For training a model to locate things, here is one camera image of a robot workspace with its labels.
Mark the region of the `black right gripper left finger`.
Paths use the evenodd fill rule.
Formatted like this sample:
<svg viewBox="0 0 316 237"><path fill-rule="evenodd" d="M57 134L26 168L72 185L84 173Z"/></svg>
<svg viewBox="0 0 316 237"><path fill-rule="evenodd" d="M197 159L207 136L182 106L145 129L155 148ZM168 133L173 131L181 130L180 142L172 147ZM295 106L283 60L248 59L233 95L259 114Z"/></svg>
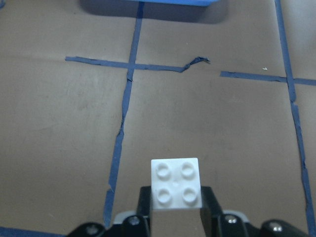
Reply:
<svg viewBox="0 0 316 237"><path fill-rule="evenodd" d="M137 228L140 237L151 236L152 189L151 186L140 188L136 216L139 219Z"/></svg>

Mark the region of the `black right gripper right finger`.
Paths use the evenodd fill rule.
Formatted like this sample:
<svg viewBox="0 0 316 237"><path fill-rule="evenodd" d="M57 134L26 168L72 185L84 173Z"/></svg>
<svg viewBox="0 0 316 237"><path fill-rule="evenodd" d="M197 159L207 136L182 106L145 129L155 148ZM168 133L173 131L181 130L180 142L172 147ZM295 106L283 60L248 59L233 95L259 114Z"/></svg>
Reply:
<svg viewBox="0 0 316 237"><path fill-rule="evenodd" d="M213 190L208 186L201 186L202 207L200 219L206 237L218 236L218 218L223 214Z"/></svg>

